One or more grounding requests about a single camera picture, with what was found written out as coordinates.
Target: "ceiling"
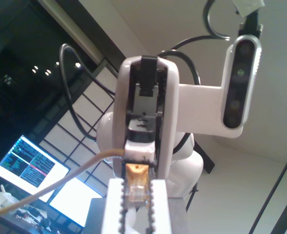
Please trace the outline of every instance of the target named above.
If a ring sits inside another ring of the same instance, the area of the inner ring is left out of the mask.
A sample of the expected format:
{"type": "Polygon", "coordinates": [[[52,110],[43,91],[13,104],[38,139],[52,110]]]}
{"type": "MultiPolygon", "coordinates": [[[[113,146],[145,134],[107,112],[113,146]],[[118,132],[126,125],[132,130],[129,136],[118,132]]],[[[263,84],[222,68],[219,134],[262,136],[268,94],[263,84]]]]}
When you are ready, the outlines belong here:
{"type": "MultiPolygon", "coordinates": [[[[169,49],[179,41],[206,35],[202,21],[205,0],[111,0],[133,33],[151,54],[169,49]]],[[[265,1],[259,22],[264,25],[263,52],[251,102],[249,119],[237,139],[217,137],[225,146],[276,161],[287,160],[287,0],[265,1]]],[[[243,20],[230,0],[216,1],[210,19],[214,29],[237,37],[243,20]]],[[[228,41],[207,40],[181,49],[194,61],[202,85],[221,84],[228,41]]],[[[180,82],[192,84],[186,65],[178,65],[180,82]]]]}

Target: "monitor screen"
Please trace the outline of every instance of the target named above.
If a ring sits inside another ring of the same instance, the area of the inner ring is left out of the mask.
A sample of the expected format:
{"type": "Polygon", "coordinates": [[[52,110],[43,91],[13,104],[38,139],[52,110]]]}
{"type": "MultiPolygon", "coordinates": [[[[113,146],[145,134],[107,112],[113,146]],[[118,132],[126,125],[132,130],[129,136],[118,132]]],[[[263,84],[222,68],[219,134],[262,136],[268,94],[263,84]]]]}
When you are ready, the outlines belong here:
{"type": "Polygon", "coordinates": [[[63,186],[49,205],[81,227],[85,227],[91,199],[101,197],[79,179],[74,178],[63,186]]]}
{"type": "MultiPolygon", "coordinates": [[[[69,169],[21,136],[0,162],[0,177],[35,194],[66,176],[69,169]]],[[[40,197],[47,202],[53,191],[40,197]]]]}

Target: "dark window glass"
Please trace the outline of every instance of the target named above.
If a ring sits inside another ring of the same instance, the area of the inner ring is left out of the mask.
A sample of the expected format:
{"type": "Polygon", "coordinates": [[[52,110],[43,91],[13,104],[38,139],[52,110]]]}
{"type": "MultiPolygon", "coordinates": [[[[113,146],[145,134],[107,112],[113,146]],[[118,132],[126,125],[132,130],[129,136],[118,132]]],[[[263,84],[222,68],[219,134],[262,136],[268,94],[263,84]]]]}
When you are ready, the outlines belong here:
{"type": "MultiPolygon", "coordinates": [[[[71,44],[94,71],[96,64],[37,2],[0,1],[0,159],[12,142],[32,129],[62,100],[58,51],[71,44]]],[[[68,85],[75,92],[81,68],[66,53],[68,85]]]]}

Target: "depth camera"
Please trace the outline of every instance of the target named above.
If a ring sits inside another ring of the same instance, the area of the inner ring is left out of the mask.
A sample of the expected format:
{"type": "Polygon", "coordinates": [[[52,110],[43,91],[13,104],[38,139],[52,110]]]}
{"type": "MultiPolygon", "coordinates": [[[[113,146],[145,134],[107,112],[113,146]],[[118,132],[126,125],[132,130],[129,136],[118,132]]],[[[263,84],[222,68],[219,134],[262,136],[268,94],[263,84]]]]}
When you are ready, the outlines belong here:
{"type": "Polygon", "coordinates": [[[242,35],[233,44],[228,72],[230,79],[222,116],[227,128],[238,128],[247,120],[260,53],[261,44],[253,35],[242,35]]]}

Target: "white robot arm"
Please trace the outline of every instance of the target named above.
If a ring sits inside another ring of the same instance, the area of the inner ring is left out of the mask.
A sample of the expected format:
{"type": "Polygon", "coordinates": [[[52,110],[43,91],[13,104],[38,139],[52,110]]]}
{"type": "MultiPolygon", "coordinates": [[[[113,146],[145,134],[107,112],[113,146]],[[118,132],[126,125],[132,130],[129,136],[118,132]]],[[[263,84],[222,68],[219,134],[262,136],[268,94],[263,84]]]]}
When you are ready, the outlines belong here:
{"type": "Polygon", "coordinates": [[[192,135],[175,154],[174,145],[185,132],[241,135],[261,54],[255,22],[228,48],[220,87],[179,84],[176,65],[157,56],[122,63],[114,112],[103,116],[97,130],[101,151],[125,149],[122,160],[113,159],[119,178],[109,182],[102,234],[125,233],[126,210],[142,206],[149,208],[148,233],[172,233],[168,196],[185,196],[203,170],[192,135]]]}

